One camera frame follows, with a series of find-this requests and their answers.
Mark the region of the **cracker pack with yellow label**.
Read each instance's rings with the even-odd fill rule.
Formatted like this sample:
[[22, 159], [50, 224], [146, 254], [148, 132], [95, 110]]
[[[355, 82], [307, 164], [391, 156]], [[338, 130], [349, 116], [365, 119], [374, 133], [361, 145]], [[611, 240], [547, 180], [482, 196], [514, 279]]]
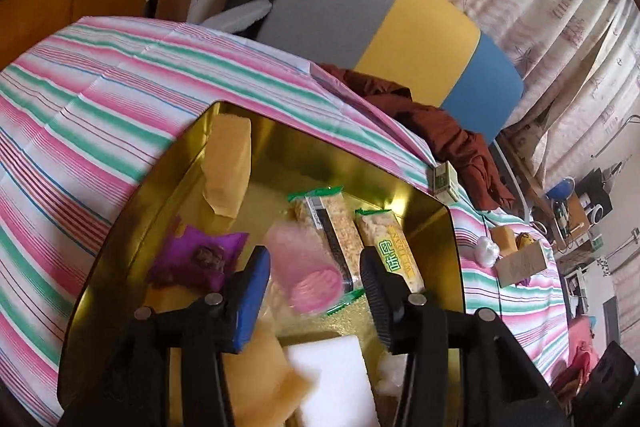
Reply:
[[355, 223], [363, 245], [375, 248], [388, 272], [400, 275], [412, 293], [424, 291], [416, 259], [392, 210], [357, 209]]

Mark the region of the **pink hair roller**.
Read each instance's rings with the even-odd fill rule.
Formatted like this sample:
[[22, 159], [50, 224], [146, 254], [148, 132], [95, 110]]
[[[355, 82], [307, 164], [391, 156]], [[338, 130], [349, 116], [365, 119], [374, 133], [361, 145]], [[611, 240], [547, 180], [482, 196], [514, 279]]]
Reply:
[[343, 275], [312, 228], [295, 221], [273, 223], [264, 246], [274, 283], [297, 313], [326, 312], [343, 297]]

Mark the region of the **cracker pack with black label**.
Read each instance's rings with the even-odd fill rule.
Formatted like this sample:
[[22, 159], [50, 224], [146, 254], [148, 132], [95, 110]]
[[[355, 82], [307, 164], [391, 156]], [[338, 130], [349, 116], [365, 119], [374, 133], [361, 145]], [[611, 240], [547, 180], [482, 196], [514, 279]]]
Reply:
[[324, 312], [331, 315], [363, 295], [359, 261], [363, 250], [354, 212], [341, 186], [318, 187], [288, 195], [295, 219], [313, 227], [343, 277], [343, 296]]

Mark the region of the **large tan sponge block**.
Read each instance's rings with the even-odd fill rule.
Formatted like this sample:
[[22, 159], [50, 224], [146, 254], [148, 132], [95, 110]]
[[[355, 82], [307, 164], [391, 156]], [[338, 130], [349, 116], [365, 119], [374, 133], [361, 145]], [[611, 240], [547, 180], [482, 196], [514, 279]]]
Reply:
[[263, 321], [238, 355], [225, 353], [222, 359], [237, 426], [283, 426], [314, 387], [294, 369]]

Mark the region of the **white foam sponge block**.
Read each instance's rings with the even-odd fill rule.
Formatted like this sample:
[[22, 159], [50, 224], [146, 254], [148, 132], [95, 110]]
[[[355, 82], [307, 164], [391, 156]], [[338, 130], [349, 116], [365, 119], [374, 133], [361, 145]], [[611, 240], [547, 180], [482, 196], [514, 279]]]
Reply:
[[366, 363], [356, 336], [297, 343], [284, 349], [311, 391], [295, 412], [297, 426], [378, 426]]

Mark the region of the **yellow sponge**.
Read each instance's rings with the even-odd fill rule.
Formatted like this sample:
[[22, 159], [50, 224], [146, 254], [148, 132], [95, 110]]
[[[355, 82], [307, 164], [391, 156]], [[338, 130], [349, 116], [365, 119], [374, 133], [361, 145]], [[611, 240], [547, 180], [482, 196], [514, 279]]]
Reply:
[[252, 124], [232, 114], [214, 116], [202, 161], [203, 196], [214, 213], [235, 219], [250, 182]]

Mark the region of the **small tan sponge cube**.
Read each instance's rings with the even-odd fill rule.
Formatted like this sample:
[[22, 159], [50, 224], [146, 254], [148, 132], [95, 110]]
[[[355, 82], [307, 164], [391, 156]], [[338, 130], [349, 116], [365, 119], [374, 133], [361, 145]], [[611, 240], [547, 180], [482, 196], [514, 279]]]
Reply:
[[518, 250], [515, 233], [507, 225], [491, 228], [490, 237], [498, 246], [501, 257], [510, 256]]

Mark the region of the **purple snack packet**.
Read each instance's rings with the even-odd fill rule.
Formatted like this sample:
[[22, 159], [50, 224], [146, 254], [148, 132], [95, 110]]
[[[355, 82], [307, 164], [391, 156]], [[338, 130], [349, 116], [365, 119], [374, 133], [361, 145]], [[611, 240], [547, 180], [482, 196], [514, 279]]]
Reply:
[[170, 234], [156, 256], [148, 280], [155, 287], [180, 285], [194, 291], [220, 291], [235, 272], [248, 234], [209, 235], [187, 225]]

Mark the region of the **clear plastic wrap ball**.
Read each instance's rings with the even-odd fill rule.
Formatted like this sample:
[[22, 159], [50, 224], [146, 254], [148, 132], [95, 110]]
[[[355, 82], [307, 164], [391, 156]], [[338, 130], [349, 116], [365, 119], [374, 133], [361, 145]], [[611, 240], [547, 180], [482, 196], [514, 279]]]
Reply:
[[378, 382], [375, 391], [378, 395], [399, 398], [404, 387], [408, 355], [391, 355], [383, 352], [378, 358]]

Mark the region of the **gold tin box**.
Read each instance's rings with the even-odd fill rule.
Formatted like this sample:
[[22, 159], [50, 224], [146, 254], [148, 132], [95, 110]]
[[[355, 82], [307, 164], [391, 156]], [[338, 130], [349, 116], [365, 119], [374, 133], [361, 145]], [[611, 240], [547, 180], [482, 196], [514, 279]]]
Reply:
[[[202, 161], [218, 114], [252, 124], [250, 182], [235, 219], [216, 215], [204, 196]], [[290, 212], [288, 195], [341, 186], [349, 206], [398, 213], [424, 277], [427, 294], [451, 311], [464, 307], [454, 226], [436, 199], [325, 139], [229, 103], [207, 109], [163, 153], [114, 222], [77, 300], [63, 343], [58, 401], [65, 426], [236, 426], [223, 353], [203, 348], [183, 355], [186, 326], [129, 340], [134, 311], [183, 308], [192, 291], [151, 291], [148, 275], [170, 234], [187, 225], [209, 235], [248, 234], [255, 246]], [[294, 317], [269, 296], [259, 321], [280, 345], [355, 335], [364, 359], [381, 353], [368, 305], [358, 299], [326, 317]]]

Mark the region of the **small green white box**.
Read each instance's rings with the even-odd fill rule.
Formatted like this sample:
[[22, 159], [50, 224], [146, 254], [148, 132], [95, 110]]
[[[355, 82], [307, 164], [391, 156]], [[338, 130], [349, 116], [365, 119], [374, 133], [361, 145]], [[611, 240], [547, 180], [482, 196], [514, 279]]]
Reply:
[[433, 171], [434, 196], [444, 205], [454, 205], [460, 198], [460, 184], [454, 166], [445, 161]]

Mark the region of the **cream cardboard box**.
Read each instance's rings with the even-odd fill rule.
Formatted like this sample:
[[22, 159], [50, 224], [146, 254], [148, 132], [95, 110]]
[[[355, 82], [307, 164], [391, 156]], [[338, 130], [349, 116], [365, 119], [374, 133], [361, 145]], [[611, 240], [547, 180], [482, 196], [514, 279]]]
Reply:
[[515, 253], [500, 258], [495, 264], [501, 287], [521, 283], [547, 268], [548, 259], [541, 241], [530, 243]]

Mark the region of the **dark red cloth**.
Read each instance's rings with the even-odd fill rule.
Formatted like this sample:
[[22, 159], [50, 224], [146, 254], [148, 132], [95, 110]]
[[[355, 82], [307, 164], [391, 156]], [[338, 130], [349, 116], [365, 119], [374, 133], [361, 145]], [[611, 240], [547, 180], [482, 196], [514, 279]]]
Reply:
[[413, 101], [409, 88], [401, 84], [335, 65], [323, 64], [321, 68], [420, 136], [437, 161], [450, 162], [476, 209], [513, 207], [515, 197], [502, 183], [483, 135], [463, 129], [446, 110]]

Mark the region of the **striped bed sheet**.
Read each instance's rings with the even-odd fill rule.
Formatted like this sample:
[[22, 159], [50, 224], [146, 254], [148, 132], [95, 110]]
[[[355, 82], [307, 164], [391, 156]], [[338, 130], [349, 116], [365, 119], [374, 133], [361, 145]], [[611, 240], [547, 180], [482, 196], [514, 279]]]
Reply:
[[318, 66], [190, 24], [85, 17], [1, 72], [1, 387], [53, 426], [68, 321], [108, 231], [168, 146], [230, 102], [427, 186], [416, 132]]

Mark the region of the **patterned pink curtain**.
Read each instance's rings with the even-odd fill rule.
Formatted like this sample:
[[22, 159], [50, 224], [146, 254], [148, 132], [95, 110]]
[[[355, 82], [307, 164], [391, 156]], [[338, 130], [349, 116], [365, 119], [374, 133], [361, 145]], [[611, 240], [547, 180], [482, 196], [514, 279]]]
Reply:
[[449, 0], [524, 82], [503, 127], [543, 187], [578, 173], [639, 98], [634, 0]]

